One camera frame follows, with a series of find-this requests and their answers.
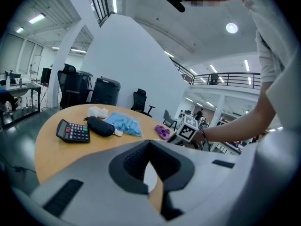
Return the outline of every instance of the calculator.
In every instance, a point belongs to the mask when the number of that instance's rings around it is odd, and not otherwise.
[[[61,120],[56,129],[56,136],[66,143],[89,143],[90,131],[87,126]]]

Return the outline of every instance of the round ceiling light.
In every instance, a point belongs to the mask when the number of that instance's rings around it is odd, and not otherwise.
[[[237,25],[233,23],[227,24],[226,29],[229,33],[236,33],[238,31]]]

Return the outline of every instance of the fluorescent light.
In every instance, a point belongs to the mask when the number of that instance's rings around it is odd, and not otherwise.
[[[208,105],[210,105],[210,106],[214,107],[214,105],[213,105],[213,104],[211,104],[210,102],[206,101],[206,103],[207,103]]]
[[[214,73],[217,73],[216,69],[213,67],[213,65],[210,65],[211,69],[214,71]]]
[[[17,33],[20,33],[20,32],[22,32],[24,30],[24,28],[23,27],[19,27],[18,29],[17,29]]]
[[[250,68],[249,68],[249,63],[248,63],[248,61],[247,61],[247,60],[245,60],[245,65],[246,65],[246,70],[247,70],[247,71],[250,71]]]
[[[79,52],[79,53],[86,53],[86,51],[83,51],[83,50],[78,50],[78,49],[71,49],[71,51],[74,51],[74,52]]]
[[[226,25],[226,29],[229,33],[236,33],[238,31],[238,27],[236,24],[229,23]]]
[[[39,20],[41,20],[41,19],[43,19],[45,17],[46,17],[46,15],[43,14],[43,13],[41,13],[41,14],[37,15],[36,17],[34,17],[33,19],[29,20],[29,22],[31,24],[34,24],[35,22],[37,22],[37,21],[39,21]]]
[[[168,53],[168,52],[166,52],[165,50],[164,50],[164,52],[169,56],[169,57],[171,57],[171,58],[173,58],[174,56],[172,55],[172,54],[170,54],[170,53]]]
[[[195,75],[198,75],[197,72],[195,72],[193,69],[190,69],[191,72],[193,72]]]
[[[114,13],[117,13],[117,4],[116,4],[116,0],[113,0],[113,8],[114,8]]]

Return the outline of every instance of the round table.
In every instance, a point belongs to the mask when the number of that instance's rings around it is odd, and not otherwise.
[[[123,133],[121,137],[112,135],[110,137],[102,137],[90,131],[90,143],[87,144],[68,144],[59,139],[56,134],[56,128],[61,119],[67,122],[86,125],[83,121],[87,117],[88,108],[97,106],[106,108],[109,115],[112,112],[124,113],[139,119],[143,137],[136,137]],[[112,105],[77,105],[66,108],[51,116],[41,128],[35,146],[34,166],[37,172],[37,177],[40,183],[45,182],[52,175],[59,172],[72,162],[90,153],[95,153],[117,147],[123,144],[142,141],[160,139],[155,131],[155,126],[161,125],[167,128],[160,122],[155,121],[151,117],[142,113],[132,111],[126,108],[121,108]],[[151,204],[160,211],[162,200],[163,184],[157,178],[155,188],[150,192],[149,199]]]

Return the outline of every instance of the railing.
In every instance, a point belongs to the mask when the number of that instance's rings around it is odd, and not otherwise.
[[[193,76],[192,85],[226,85],[260,89],[260,73],[218,73]]]
[[[89,0],[91,9],[94,11],[98,24],[110,16],[108,0]]]
[[[175,62],[173,59],[171,61],[174,63],[174,65],[177,67],[179,73],[183,77],[185,81],[187,81],[190,85],[193,82],[193,73],[191,73],[189,70],[187,70],[185,67],[180,65],[178,62]]]

